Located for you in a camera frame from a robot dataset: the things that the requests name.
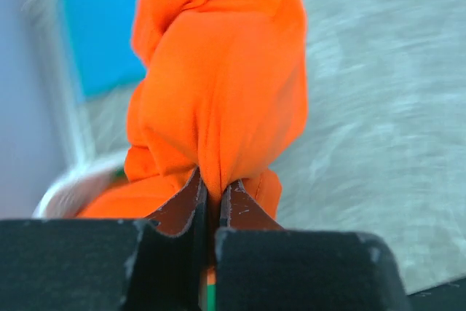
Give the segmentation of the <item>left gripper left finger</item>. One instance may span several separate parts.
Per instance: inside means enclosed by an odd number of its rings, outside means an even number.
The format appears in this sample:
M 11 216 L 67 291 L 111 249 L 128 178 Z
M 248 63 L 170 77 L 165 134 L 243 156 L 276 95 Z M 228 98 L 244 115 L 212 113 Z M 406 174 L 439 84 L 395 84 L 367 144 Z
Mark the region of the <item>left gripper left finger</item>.
M 3 310 L 199 310 L 207 192 L 199 173 L 144 219 L 5 220 Z

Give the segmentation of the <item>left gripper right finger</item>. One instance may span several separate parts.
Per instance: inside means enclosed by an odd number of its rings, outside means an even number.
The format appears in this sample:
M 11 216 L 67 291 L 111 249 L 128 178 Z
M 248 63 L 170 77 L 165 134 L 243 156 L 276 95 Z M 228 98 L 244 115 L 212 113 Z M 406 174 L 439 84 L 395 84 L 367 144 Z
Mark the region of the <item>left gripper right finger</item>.
M 409 310 L 392 251 L 367 232 L 281 227 L 239 181 L 216 232 L 217 310 Z

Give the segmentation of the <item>orange t-shirt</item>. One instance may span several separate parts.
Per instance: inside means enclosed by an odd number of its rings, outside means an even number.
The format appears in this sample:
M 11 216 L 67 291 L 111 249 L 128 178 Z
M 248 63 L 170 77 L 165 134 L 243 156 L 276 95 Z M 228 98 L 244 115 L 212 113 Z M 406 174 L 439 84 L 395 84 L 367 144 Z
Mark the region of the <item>orange t-shirt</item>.
M 82 218 L 145 217 L 199 170 L 213 209 L 242 180 L 274 216 L 270 165 L 307 121 L 302 0 L 138 0 L 132 46 L 146 76 L 127 114 L 128 182 Z

